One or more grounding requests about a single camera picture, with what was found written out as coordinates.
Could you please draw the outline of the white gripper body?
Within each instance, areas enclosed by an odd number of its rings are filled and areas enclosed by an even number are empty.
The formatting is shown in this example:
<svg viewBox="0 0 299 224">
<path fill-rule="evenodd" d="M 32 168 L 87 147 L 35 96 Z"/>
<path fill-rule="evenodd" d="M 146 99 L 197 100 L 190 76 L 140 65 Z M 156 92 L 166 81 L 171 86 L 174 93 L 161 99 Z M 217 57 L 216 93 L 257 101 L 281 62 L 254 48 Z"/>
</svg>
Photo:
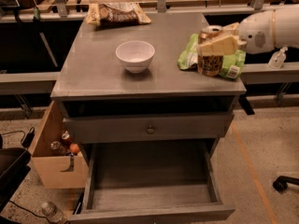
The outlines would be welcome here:
<svg viewBox="0 0 299 224">
<path fill-rule="evenodd" d="M 275 48 L 275 12 L 268 10 L 246 17 L 238 26 L 239 37 L 246 41 L 245 52 L 259 54 Z"/>
</svg>

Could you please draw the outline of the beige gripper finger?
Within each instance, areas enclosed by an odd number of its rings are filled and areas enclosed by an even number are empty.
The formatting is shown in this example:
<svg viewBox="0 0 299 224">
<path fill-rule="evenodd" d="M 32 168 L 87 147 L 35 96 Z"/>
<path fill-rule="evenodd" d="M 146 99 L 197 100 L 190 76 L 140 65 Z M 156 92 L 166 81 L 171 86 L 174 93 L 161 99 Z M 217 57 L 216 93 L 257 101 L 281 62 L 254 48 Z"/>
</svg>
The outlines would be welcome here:
<svg viewBox="0 0 299 224">
<path fill-rule="evenodd" d="M 238 35 L 238 27 L 239 27 L 239 23 L 234 22 L 234 23 L 223 26 L 222 31 L 225 34 Z"/>
<path fill-rule="evenodd" d="M 234 54 L 240 46 L 246 45 L 238 35 L 221 35 L 208 39 L 197 47 L 200 56 L 223 56 Z"/>
</svg>

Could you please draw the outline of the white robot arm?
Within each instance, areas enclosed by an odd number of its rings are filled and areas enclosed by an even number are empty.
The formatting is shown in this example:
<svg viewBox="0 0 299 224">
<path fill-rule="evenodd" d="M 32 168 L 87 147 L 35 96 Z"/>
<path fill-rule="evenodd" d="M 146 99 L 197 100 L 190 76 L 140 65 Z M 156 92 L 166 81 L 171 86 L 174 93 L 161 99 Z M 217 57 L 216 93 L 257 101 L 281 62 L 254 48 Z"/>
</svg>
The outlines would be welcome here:
<svg viewBox="0 0 299 224">
<path fill-rule="evenodd" d="M 246 17 L 237 26 L 199 43 L 200 56 L 232 55 L 238 49 L 248 54 L 283 47 L 299 48 L 299 7 L 266 10 Z"/>
</svg>

